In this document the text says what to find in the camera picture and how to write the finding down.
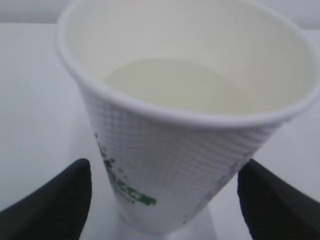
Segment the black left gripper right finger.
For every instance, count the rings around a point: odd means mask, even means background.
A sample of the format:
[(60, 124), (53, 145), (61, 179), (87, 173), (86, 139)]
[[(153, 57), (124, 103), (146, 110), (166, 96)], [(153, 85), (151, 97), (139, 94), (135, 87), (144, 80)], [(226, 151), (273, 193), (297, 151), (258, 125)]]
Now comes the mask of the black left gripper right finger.
[(320, 203), (254, 159), (238, 172), (237, 194), (252, 239), (320, 238)]

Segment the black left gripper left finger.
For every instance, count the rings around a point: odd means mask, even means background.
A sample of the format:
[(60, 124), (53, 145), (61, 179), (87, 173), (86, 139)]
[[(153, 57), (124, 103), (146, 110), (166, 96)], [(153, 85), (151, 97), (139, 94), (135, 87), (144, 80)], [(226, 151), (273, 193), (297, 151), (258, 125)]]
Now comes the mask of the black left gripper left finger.
[(2, 240), (78, 240), (92, 199), (90, 162), (73, 162), (46, 184), (0, 212)]

